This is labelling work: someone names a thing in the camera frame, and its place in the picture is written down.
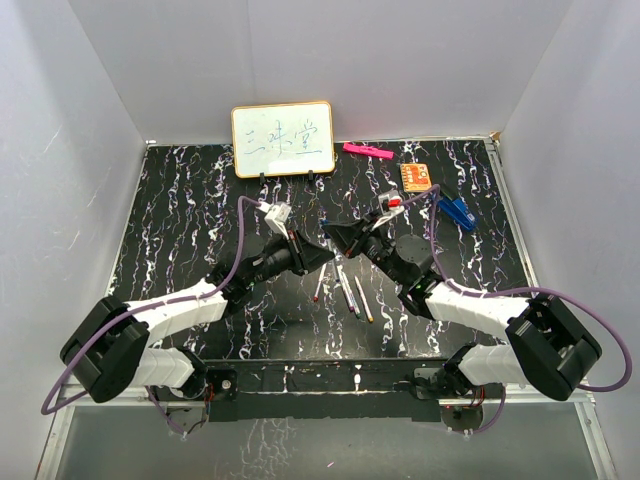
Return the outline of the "white pen red tip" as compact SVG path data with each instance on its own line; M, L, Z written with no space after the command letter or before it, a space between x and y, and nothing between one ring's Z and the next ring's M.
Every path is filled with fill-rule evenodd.
M322 267L320 269L318 281L317 281L316 288L315 288L314 295L313 295L313 302L314 303L319 301L320 291L321 291L321 288L323 286L324 277L325 277L325 274L326 274L326 267L327 267L327 264L324 264L324 265L322 265Z

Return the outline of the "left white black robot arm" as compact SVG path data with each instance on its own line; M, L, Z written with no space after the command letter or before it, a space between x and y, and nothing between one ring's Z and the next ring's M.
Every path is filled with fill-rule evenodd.
M61 349L63 363L96 403L130 387L167 387L185 399L204 393L207 369L184 347L157 342L241 310L256 285L285 271L312 273L335 257L299 231L265 240L244 236L239 250L195 285L144 301L101 299Z

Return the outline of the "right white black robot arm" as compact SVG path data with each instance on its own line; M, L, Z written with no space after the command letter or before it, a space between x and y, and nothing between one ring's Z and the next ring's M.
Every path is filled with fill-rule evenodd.
M530 385L564 401L602 355L599 343L554 294L524 298L463 290L436 270L426 239L393 239L374 215L324 222L322 230L345 257L366 256L399 285L398 297L411 314L500 339L494 346L461 347L435 373L417 379L426 390L466 397L487 384Z

